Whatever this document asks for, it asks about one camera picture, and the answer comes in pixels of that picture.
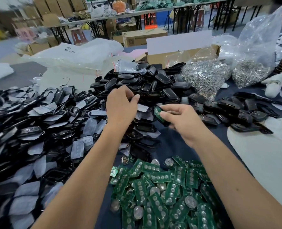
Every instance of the orange bag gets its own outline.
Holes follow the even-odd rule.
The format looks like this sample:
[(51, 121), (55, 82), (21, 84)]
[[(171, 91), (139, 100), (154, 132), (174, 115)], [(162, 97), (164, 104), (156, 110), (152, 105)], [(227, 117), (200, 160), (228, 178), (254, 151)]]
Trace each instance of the orange bag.
[(123, 1), (114, 1), (112, 3), (112, 8), (117, 12), (117, 13), (121, 13), (121, 12), (125, 12), (126, 10), (126, 4)]

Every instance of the forearm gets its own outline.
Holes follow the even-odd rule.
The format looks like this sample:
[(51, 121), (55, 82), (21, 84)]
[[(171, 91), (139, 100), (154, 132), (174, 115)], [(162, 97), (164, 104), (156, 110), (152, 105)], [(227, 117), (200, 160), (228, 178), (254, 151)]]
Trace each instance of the forearm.
[(236, 229), (282, 228), (282, 206), (209, 130), (194, 148)]
[(94, 228), (124, 129), (107, 124), (32, 229)]

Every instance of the hand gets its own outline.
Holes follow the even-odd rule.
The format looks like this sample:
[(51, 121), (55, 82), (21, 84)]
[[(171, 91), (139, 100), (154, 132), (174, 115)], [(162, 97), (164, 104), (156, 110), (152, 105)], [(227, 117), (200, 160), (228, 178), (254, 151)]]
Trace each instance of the hand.
[(161, 112), (160, 116), (172, 123), (170, 128), (175, 128), (188, 146), (192, 147), (194, 142), (210, 133), (192, 106), (167, 104), (161, 108), (165, 112)]
[(136, 116), (139, 98), (139, 94), (134, 96), (133, 92), (125, 85), (119, 89), (113, 89), (106, 102), (108, 124), (126, 131)]

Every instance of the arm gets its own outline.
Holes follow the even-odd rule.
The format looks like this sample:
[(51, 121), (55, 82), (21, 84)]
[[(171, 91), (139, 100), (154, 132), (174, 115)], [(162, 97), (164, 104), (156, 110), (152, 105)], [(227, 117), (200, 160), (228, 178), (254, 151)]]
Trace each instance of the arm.
[(32, 229), (94, 228), (121, 139), (137, 113), (139, 95), (113, 89), (101, 136)]
[(189, 105), (162, 106), (162, 118), (181, 134), (202, 161), (236, 229), (282, 228), (282, 206), (200, 120)]

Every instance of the pile of black key fob cases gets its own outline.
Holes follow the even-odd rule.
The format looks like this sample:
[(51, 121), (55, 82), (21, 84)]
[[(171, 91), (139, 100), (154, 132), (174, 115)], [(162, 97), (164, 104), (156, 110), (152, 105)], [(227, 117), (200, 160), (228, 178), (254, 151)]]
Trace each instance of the pile of black key fob cases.
[(76, 93), (74, 86), (67, 85), (43, 93), (33, 85), (1, 90), (0, 228), (29, 228), (91, 153), (107, 123), (106, 100), (113, 88), (126, 85), (140, 94), (139, 119), (131, 123), (121, 142), (125, 146), (119, 148), (130, 146), (123, 163), (152, 161), (149, 151), (160, 144), (149, 136), (157, 131), (153, 121), (169, 125), (159, 115), (160, 104), (189, 104), (208, 127), (222, 123), (239, 132), (273, 133), (259, 124), (268, 116), (279, 117), (263, 104), (269, 101), (258, 103), (258, 96), (238, 92), (208, 102), (180, 76), (184, 65), (162, 69), (161, 64), (143, 63), (138, 66), (147, 69), (143, 73), (112, 70), (97, 77), (88, 92)]

